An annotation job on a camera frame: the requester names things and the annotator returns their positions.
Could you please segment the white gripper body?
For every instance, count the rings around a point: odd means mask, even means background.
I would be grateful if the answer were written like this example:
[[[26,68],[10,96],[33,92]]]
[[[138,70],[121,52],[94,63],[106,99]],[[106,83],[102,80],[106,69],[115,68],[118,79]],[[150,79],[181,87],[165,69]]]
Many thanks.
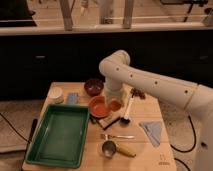
[[[121,106],[124,106],[124,101],[127,96],[127,92],[121,88],[120,90],[110,90],[109,88],[104,89],[106,97],[106,103],[110,104],[113,101],[118,102]]]

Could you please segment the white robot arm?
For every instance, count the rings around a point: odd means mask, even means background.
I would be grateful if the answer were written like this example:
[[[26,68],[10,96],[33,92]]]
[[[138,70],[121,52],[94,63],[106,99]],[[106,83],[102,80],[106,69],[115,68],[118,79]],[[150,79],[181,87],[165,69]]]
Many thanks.
[[[105,77],[107,103],[112,99],[123,102],[123,85],[127,84],[196,117],[201,122],[201,131],[193,171],[213,171],[213,88],[135,69],[124,50],[104,58],[99,71]]]

